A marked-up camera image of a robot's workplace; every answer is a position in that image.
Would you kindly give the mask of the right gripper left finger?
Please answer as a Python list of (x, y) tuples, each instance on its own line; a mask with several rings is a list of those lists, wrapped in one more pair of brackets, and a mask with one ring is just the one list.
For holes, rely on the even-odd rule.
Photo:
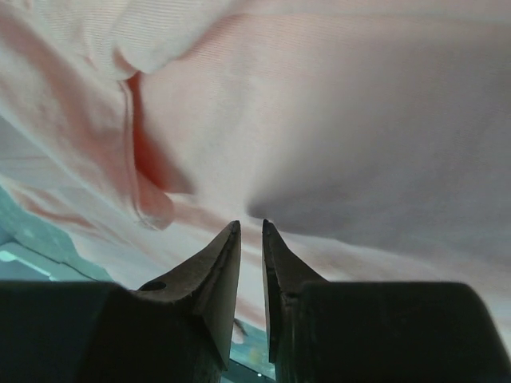
[(183, 314), (228, 368), (240, 275), (240, 222), (230, 222), (201, 251), (141, 286), (136, 294)]

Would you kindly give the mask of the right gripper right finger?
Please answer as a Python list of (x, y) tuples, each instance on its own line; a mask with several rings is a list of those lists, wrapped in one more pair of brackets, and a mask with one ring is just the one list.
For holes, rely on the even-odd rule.
[(262, 240), (270, 362), (309, 363), (317, 329), (331, 316), (331, 284), (288, 247), (267, 219)]

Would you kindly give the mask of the salmon pink t shirt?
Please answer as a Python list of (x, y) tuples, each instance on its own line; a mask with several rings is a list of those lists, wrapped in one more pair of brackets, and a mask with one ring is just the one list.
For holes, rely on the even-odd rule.
[(136, 288), (242, 224), (320, 274), (470, 284), (510, 338), (507, 1), (4, 1), (1, 186)]

